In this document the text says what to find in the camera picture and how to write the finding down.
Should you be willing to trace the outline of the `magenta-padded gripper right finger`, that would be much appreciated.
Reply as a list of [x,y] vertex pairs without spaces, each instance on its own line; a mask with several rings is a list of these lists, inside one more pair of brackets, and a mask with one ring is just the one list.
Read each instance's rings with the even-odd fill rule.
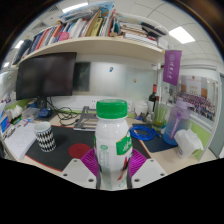
[[155,159],[147,159],[138,150],[132,151],[128,163],[127,188],[141,188],[167,175]]

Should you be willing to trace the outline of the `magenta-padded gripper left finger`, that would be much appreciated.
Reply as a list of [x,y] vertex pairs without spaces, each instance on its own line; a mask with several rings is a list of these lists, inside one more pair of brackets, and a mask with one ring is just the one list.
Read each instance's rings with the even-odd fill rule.
[[89,150],[80,159],[72,159],[61,177],[84,188],[99,189],[101,178],[95,150]]

